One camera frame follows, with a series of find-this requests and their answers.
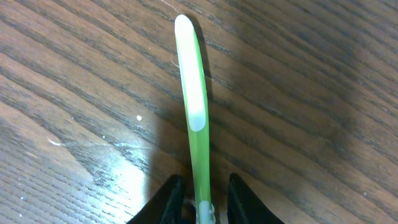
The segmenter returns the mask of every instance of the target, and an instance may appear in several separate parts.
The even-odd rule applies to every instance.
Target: dark brown wood
[[[220,223],[231,172],[286,223],[398,223],[396,1],[0,11],[0,223],[123,223],[171,174],[192,195],[178,14],[200,25]]]

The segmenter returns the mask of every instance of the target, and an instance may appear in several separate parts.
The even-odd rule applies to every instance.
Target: wood grain
[[[398,223],[396,1],[0,11],[0,223],[123,223],[171,174],[192,196],[178,14],[199,25],[220,223],[231,172],[286,223]]]

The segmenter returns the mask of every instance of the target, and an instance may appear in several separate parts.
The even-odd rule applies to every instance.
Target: wooden table
[[[192,196],[174,19],[199,23],[216,216],[398,223],[395,0],[3,0],[0,223],[123,223]]]

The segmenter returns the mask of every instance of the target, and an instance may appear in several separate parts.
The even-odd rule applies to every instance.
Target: wooden surface
[[[123,223],[171,174],[192,195],[179,13],[205,42],[220,223],[231,172],[286,223],[398,223],[397,1],[0,11],[0,223]]]

